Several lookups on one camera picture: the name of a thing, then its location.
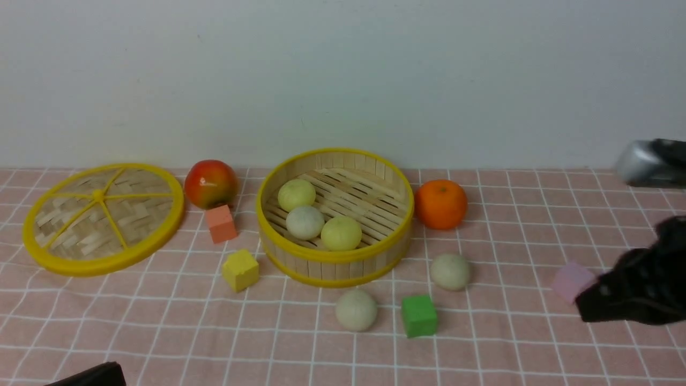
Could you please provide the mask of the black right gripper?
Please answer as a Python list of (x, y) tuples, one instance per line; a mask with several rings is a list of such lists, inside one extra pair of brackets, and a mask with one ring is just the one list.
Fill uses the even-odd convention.
[(684, 322), (684, 216), (663, 220), (655, 232), (652, 245), (625, 252), (576, 296), (583, 322)]

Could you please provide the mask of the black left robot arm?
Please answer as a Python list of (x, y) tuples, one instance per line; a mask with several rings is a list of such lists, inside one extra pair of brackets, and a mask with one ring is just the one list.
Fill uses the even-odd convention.
[(116, 361), (103, 362), (98, 366), (86, 369), (78, 374), (63, 378), (48, 386), (126, 386), (127, 382), (122, 371), (122, 366)]

